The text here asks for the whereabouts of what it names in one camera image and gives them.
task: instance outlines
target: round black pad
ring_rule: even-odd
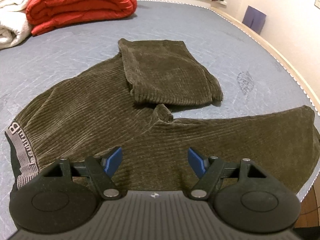
[[[284,186],[259,180],[238,182],[218,192],[213,203],[218,216],[240,231],[256,234],[291,227],[300,213],[297,197]]]
[[[20,227],[40,234],[70,231],[87,222],[97,208],[95,195],[72,181],[48,178],[25,185],[10,201]]]
[[[242,195],[241,203],[252,211],[267,212],[277,207],[278,199],[268,192],[251,191]]]
[[[40,211],[53,212],[64,208],[69,203],[69,196],[61,191],[40,192],[32,199],[33,206]]]

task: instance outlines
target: screw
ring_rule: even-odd
[[[207,193],[202,189],[195,189],[191,192],[191,196],[196,198],[202,198],[202,197],[205,197],[206,195]]]
[[[119,191],[114,189],[114,188],[110,188],[110,189],[106,189],[103,194],[106,196],[106,197],[116,197],[119,195]]]

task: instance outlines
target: light switch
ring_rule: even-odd
[[[315,6],[317,6],[320,9],[320,0],[316,0]]]

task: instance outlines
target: wooden floor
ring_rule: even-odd
[[[312,186],[301,203],[301,212],[295,227],[305,228],[317,226],[319,226],[319,208],[317,206],[316,192]]]

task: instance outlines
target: mattress stain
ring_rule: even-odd
[[[151,9],[150,6],[142,5],[142,4],[140,4],[140,3],[138,3],[138,8],[141,8],[141,9]]]
[[[234,38],[234,39],[236,39],[236,40],[238,40],[238,41],[243,41],[243,39],[241,39],[240,37],[238,37],[238,36],[236,36],[236,35],[234,35],[234,34],[232,34],[232,33],[229,33],[229,32],[224,32],[226,35],[228,35],[228,36],[230,36],[231,38]]]
[[[249,71],[240,72],[237,76],[237,82],[242,93],[246,96],[254,88],[254,81]]]
[[[283,70],[283,67],[280,65],[280,63],[278,63],[278,62],[273,62],[273,64],[275,65],[276,70],[277,70],[278,72],[281,72],[281,71]]]
[[[2,111],[5,104],[7,103],[9,96],[10,96],[10,94],[5,94],[2,97],[0,97],[0,111]]]

